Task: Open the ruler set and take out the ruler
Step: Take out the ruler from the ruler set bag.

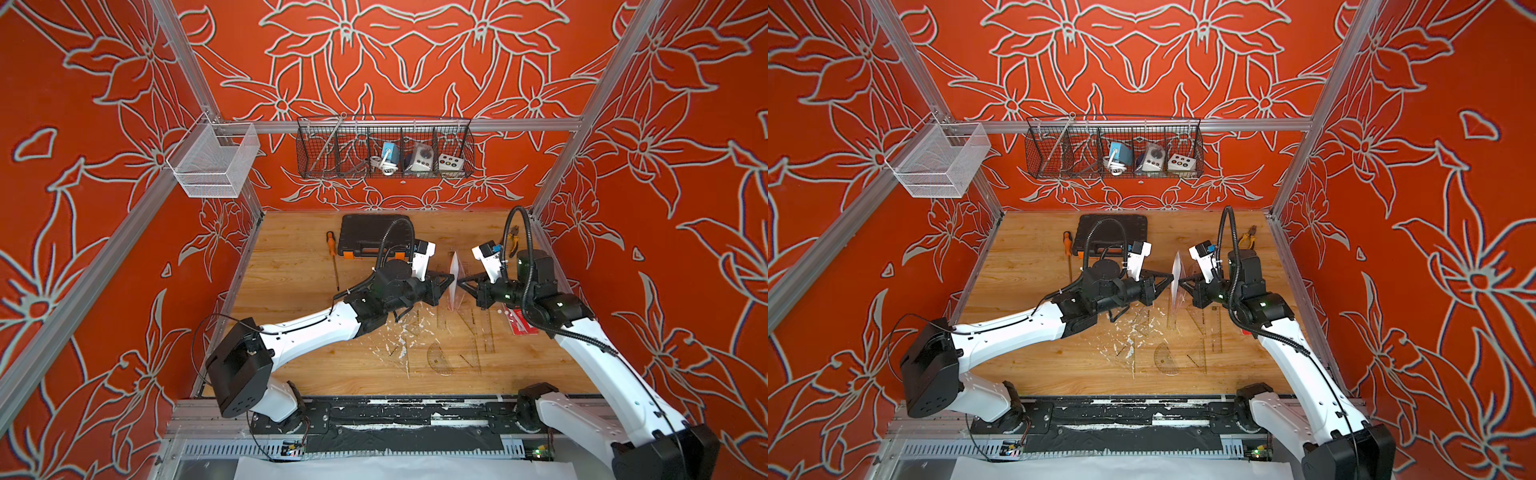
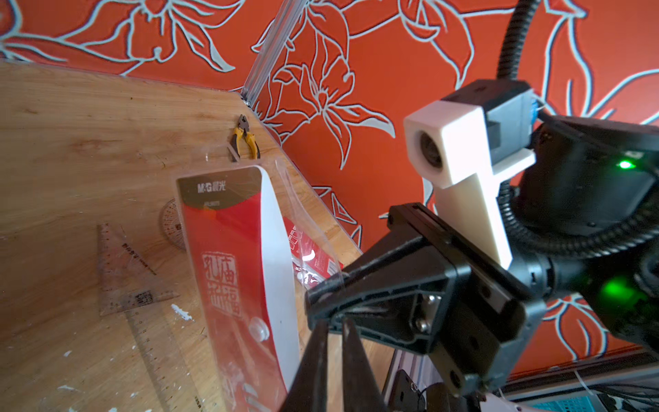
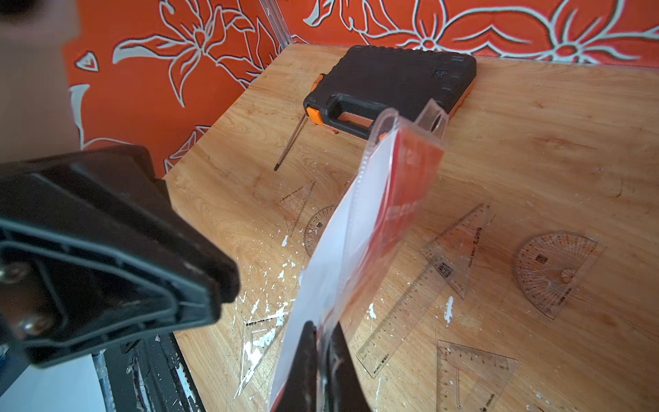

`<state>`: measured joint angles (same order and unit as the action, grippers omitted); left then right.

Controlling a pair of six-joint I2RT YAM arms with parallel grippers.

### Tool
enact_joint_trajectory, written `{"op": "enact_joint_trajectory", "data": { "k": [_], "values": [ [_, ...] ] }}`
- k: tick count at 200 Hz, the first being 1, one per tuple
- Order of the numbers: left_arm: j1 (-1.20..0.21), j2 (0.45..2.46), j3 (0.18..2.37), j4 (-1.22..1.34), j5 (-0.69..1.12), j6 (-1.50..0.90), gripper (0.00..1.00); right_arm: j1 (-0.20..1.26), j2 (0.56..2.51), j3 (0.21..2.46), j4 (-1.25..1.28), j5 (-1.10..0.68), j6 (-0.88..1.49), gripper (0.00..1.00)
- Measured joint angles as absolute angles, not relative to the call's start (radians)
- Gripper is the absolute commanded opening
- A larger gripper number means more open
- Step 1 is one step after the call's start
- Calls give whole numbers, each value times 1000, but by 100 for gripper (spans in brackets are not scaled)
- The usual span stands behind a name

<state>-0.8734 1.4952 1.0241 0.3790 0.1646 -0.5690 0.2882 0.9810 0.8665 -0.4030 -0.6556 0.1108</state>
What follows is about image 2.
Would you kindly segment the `clear straight ruler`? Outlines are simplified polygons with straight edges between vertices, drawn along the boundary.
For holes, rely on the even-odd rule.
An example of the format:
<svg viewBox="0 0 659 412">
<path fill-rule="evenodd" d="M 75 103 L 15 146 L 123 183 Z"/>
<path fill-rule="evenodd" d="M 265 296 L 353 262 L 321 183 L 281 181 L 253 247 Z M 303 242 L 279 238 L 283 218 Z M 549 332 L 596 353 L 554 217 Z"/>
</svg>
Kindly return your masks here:
<svg viewBox="0 0 659 412">
<path fill-rule="evenodd" d="M 161 408 L 202 411 L 202 399 L 161 308 L 156 304 L 137 307 L 125 316 Z"/>
</svg>

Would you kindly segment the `clear triangle ruler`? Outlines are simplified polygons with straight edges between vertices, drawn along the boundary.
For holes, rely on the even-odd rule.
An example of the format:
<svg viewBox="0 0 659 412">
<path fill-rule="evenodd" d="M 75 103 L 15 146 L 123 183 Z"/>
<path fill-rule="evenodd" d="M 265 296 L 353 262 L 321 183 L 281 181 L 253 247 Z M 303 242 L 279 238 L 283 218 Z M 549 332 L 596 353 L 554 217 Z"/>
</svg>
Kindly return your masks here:
<svg viewBox="0 0 659 412">
<path fill-rule="evenodd" d="M 110 224 L 97 227 L 102 317 L 180 296 Z"/>
</svg>

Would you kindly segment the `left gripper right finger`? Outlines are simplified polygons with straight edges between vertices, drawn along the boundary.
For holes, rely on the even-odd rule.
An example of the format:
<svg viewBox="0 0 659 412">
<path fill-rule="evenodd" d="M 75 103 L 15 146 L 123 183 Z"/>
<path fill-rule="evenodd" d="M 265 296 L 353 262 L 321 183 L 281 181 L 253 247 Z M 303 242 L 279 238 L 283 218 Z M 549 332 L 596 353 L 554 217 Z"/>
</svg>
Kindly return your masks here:
<svg viewBox="0 0 659 412">
<path fill-rule="evenodd" d="M 355 322 L 343 319 L 343 410 L 387 410 Z"/>
</svg>

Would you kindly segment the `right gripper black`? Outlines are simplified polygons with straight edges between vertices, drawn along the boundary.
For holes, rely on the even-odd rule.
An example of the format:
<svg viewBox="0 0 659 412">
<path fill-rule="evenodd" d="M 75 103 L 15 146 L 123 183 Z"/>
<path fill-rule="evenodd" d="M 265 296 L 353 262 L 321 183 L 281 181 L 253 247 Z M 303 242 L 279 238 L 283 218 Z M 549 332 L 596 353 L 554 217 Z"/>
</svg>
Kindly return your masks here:
<svg viewBox="0 0 659 412">
<path fill-rule="evenodd" d="M 395 231 L 410 225 L 415 231 Z M 503 386 L 546 312 L 547 259 L 514 250 L 507 269 L 422 204 L 391 207 L 392 231 L 308 292 L 307 324 L 430 356 L 458 396 Z"/>
</svg>

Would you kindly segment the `red ruler set package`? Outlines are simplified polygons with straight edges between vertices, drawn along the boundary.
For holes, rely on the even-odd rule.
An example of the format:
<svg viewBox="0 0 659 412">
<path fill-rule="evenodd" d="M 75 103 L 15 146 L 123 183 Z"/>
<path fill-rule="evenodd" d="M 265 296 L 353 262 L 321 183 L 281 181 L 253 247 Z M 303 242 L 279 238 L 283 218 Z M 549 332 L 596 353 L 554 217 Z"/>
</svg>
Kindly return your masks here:
<svg viewBox="0 0 659 412">
<path fill-rule="evenodd" d="M 226 408 L 276 411 L 300 365 L 295 290 L 303 287 L 283 218 L 336 253 L 281 159 L 216 163 L 173 186 Z"/>
<path fill-rule="evenodd" d="M 288 232 L 293 273 L 305 289 L 315 288 L 343 268 L 343 264 L 298 229 L 290 219 L 284 217 L 283 221 Z"/>
</svg>

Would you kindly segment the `clear protractor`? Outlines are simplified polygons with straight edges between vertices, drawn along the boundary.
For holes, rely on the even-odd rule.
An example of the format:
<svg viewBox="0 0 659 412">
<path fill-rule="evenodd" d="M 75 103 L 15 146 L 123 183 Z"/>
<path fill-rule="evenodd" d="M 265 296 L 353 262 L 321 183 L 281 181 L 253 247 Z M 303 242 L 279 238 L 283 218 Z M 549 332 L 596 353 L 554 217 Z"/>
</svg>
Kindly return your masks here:
<svg viewBox="0 0 659 412">
<path fill-rule="evenodd" d="M 185 251 L 185 237 L 183 234 L 180 216 L 178 215 L 177 204 L 174 199 L 169 200 L 162 208 L 159 214 L 159 225 L 161 233 L 168 242 Z"/>
</svg>

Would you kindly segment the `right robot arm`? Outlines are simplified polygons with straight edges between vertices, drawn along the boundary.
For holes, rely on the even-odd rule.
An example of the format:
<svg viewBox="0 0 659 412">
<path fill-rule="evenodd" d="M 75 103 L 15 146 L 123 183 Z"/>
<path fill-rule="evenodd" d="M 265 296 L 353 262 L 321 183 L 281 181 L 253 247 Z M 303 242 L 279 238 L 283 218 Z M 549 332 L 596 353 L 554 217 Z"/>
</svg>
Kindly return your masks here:
<svg viewBox="0 0 659 412">
<path fill-rule="evenodd" d="M 440 211 L 390 208 L 389 231 L 307 293 L 303 363 L 343 336 L 343 378 L 374 383 L 368 339 L 428 356 L 449 393 L 508 381 L 551 300 L 581 295 L 615 337 L 658 349 L 658 130 L 541 107 L 518 66 L 536 1 L 509 20 L 493 79 L 408 115 L 408 159 Z"/>
</svg>

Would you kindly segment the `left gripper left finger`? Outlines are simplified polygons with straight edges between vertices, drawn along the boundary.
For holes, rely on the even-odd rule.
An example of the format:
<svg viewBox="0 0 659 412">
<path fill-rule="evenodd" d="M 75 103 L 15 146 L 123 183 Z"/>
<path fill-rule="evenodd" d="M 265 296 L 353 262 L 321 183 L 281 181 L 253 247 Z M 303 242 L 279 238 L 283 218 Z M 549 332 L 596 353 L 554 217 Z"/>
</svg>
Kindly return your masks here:
<svg viewBox="0 0 659 412">
<path fill-rule="evenodd" d="M 282 412 L 326 412 L 328 378 L 328 335 L 326 321 L 313 329 Z"/>
</svg>

